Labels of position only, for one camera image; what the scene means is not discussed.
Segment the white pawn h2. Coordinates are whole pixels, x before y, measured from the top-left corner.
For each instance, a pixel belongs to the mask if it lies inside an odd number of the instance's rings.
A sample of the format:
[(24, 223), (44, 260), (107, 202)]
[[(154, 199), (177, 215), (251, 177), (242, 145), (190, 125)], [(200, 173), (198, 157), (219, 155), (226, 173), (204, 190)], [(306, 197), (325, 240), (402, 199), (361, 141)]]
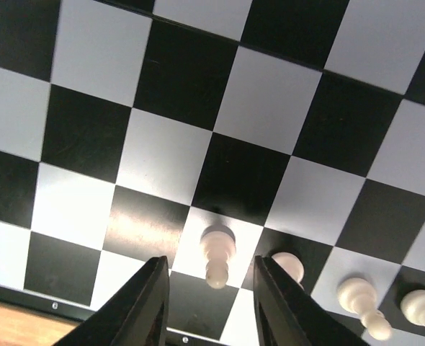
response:
[(425, 327), (425, 290), (414, 290), (405, 295), (400, 308), (410, 323)]

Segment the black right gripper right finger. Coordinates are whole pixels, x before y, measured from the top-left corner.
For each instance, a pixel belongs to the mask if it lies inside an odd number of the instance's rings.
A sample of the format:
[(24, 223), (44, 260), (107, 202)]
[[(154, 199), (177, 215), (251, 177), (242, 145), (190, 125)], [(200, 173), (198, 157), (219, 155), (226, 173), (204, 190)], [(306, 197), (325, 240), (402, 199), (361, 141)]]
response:
[(254, 259), (254, 311), (260, 345), (366, 345), (333, 319), (271, 257)]

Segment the white pawn e2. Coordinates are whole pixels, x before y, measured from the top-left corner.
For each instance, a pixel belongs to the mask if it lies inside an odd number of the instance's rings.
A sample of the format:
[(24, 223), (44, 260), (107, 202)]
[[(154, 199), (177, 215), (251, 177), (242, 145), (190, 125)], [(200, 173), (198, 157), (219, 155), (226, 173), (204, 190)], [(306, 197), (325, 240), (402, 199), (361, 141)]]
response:
[(233, 232), (222, 223), (208, 226), (200, 239), (205, 258), (205, 281), (213, 289), (226, 286), (229, 278), (229, 262), (236, 254)]

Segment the white pawn f2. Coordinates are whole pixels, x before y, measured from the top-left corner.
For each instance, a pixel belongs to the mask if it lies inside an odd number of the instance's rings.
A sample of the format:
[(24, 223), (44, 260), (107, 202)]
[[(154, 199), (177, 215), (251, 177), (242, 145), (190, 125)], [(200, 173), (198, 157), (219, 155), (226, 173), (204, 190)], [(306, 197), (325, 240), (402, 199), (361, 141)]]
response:
[(272, 259), (303, 289), (305, 269), (300, 259), (289, 252), (278, 252)]

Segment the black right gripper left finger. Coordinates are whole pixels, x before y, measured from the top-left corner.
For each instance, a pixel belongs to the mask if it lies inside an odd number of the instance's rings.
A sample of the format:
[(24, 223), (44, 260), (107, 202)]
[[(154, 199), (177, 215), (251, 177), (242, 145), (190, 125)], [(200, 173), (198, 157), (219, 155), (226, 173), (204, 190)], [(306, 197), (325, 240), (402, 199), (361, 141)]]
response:
[(152, 257), (95, 314), (57, 345), (164, 345), (169, 314), (167, 257)]

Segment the white pawn g2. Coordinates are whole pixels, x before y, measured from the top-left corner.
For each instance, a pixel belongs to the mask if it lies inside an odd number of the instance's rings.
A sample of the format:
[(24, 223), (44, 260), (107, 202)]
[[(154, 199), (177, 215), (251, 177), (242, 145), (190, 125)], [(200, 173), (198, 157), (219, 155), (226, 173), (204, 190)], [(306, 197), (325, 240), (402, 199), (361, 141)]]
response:
[(384, 314), (377, 309), (377, 291), (371, 283), (363, 278), (350, 278), (337, 288), (340, 306), (356, 314), (363, 327), (375, 340), (386, 341), (393, 330)]

